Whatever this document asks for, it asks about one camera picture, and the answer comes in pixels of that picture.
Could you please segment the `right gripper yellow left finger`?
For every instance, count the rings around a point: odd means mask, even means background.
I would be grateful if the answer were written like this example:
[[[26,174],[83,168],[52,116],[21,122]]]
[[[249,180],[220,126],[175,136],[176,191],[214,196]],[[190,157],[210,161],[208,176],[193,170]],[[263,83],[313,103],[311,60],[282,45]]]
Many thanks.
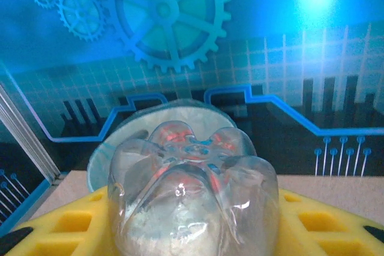
[[[1,255],[117,255],[107,188],[26,221],[1,237]]]

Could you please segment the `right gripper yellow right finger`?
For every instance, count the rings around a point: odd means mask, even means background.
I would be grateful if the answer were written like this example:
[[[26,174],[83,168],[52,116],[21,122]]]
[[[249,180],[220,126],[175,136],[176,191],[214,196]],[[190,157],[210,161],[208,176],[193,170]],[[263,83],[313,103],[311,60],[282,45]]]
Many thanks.
[[[275,255],[383,255],[383,225],[279,189]]]

